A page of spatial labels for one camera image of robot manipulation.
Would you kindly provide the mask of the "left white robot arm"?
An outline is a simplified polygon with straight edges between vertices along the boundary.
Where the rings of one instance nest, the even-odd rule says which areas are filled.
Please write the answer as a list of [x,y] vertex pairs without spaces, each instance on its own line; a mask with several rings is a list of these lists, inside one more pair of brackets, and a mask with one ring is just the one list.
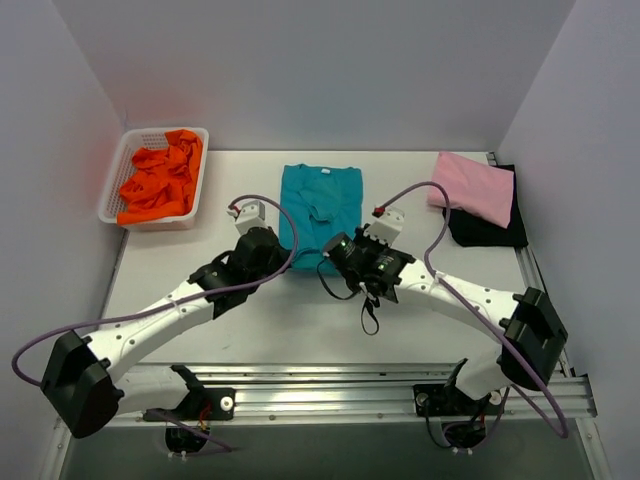
[[244,303],[257,283],[285,270],[290,250],[269,228],[253,227],[193,272],[137,320],[85,336],[70,330],[54,343],[41,390],[75,438],[88,437],[114,417],[159,410],[195,420],[205,408],[228,408],[230,394],[208,393],[188,367],[143,366],[170,340]]

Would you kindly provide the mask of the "teal t-shirt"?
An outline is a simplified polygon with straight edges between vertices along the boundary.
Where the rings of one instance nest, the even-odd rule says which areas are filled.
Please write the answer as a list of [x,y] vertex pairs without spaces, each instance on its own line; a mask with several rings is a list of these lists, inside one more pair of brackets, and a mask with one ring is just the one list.
[[278,236],[286,249],[298,242],[291,269],[310,273],[320,267],[323,274],[336,275],[332,265],[322,262],[322,249],[339,233],[355,234],[362,222],[362,202],[358,168],[285,166],[280,205],[289,215],[279,217]]

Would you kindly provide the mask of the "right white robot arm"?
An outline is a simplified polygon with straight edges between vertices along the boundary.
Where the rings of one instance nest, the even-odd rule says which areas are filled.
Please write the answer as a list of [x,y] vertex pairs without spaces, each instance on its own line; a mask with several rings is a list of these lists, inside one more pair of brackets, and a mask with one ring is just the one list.
[[444,388],[444,400],[464,413],[490,392],[511,385],[547,387],[568,339],[548,295],[529,287],[518,294],[483,287],[434,270],[424,261],[364,235],[334,236],[323,249],[353,292],[373,304],[421,305],[487,335],[489,351],[466,356]]

